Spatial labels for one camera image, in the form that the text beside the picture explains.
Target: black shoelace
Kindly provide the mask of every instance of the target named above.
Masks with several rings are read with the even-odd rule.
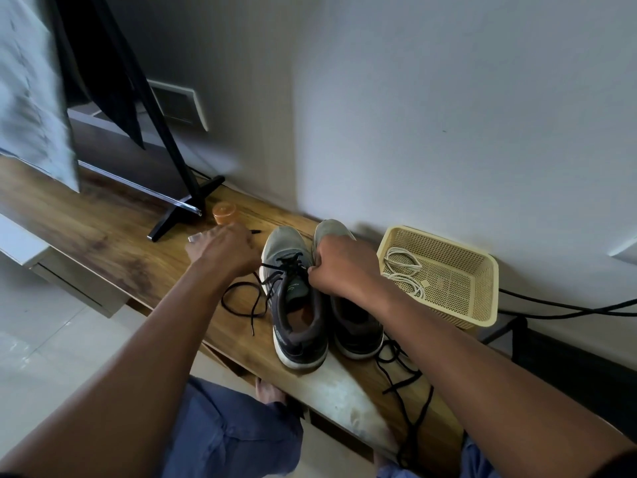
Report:
[[[252,328],[252,336],[254,336],[254,319],[261,319],[265,317],[267,312],[267,303],[272,298],[272,294],[273,294],[272,290],[274,289],[274,284],[276,281],[282,280],[283,275],[287,274],[290,276],[291,279],[294,277],[301,277],[301,279],[305,282],[305,284],[309,285],[308,269],[304,267],[304,265],[301,263],[301,255],[303,254],[301,252],[298,252],[289,257],[277,258],[276,260],[281,262],[281,265],[278,265],[278,266],[267,265],[266,263],[262,263],[261,266],[265,268],[270,268],[271,270],[275,270],[275,272],[272,273],[272,275],[270,275],[269,277],[267,277],[264,281],[261,281],[257,272],[252,272],[252,275],[254,275],[254,278],[256,278],[259,283],[254,283],[253,281],[237,281],[236,283],[233,283],[226,289],[223,296],[221,297],[221,306],[225,308],[228,312],[232,313],[233,315],[236,315],[237,317],[250,317],[250,327]],[[263,312],[255,313],[254,311],[256,310],[257,305],[259,305],[259,300],[261,298],[262,286],[267,285],[269,283],[271,283],[272,285],[266,294],[266,308]],[[250,311],[250,313],[235,312],[233,309],[228,307],[225,301],[226,294],[230,290],[233,290],[238,287],[246,287],[246,286],[257,289],[257,299],[254,301],[254,305],[252,305],[252,310]]]
[[[392,353],[392,356],[389,359],[383,359],[380,357],[380,353],[386,346],[391,350]],[[427,396],[427,400],[425,401],[425,404],[423,404],[418,418],[412,423],[409,415],[407,414],[407,408],[404,405],[404,401],[402,400],[398,389],[416,382],[420,378],[420,376],[422,376],[422,372],[419,369],[411,369],[402,361],[401,356],[408,357],[407,354],[401,349],[400,345],[398,345],[395,340],[390,339],[386,335],[385,341],[383,342],[380,351],[378,351],[378,353],[376,354],[375,359],[376,365],[383,372],[383,374],[385,374],[385,377],[389,381],[389,387],[387,387],[385,391],[383,391],[383,394],[394,393],[396,399],[398,400],[398,405],[400,406],[402,418],[407,424],[407,437],[398,449],[396,460],[398,461],[398,464],[403,468],[414,469],[418,467],[418,430],[420,429],[420,425],[422,424],[422,422],[425,420],[427,409],[429,408],[431,399],[434,397],[434,386],[429,386],[429,395]],[[389,376],[389,372],[387,372],[385,369],[383,369],[383,366],[381,366],[381,364],[391,364],[392,362],[398,362],[398,364],[405,371],[411,374],[411,377],[408,377],[407,379],[396,382],[394,384],[392,378]],[[409,454],[407,458],[405,458],[407,451],[409,451]]]

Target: yellow plastic basket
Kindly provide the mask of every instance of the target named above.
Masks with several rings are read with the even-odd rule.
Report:
[[[411,278],[425,289],[425,297],[413,297],[443,319],[461,329],[490,327],[498,316],[498,262],[491,255],[407,226],[387,229],[378,247],[380,271],[391,273],[385,263],[387,250],[399,247],[411,252],[422,265]],[[411,263],[407,256],[392,260]],[[406,283],[394,282],[403,291]]]

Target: wall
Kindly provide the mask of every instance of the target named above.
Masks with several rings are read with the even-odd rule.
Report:
[[[489,250],[514,291],[637,295],[606,256],[637,229],[637,0],[108,1],[148,77],[201,95],[198,164],[245,191]],[[637,319],[540,326],[637,367]]]

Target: sneaker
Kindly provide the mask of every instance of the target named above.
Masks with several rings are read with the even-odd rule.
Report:
[[[301,234],[280,226],[267,239],[259,277],[272,313],[276,355],[290,369],[314,369],[327,355],[321,293],[310,287],[312,254]]]
[[[316,256],[316,249],[326,234],[346,235],[355,240],[340,221],[324,220],[314,232],[313,256]],[[347,299],[327,295],[324,298],[338,350],[345,357],[357,360],[376,355],[383,345],[383,326],[367,311]]]

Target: electrical outlet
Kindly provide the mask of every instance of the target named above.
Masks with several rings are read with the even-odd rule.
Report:
[[[166,119],[208,131],[197,93],[192,88],[156,80],[148,80],[148,84]]]
[[[637,236],[633,236],[619,248],[614,249],[608,254],[613,258],[637,265]]]

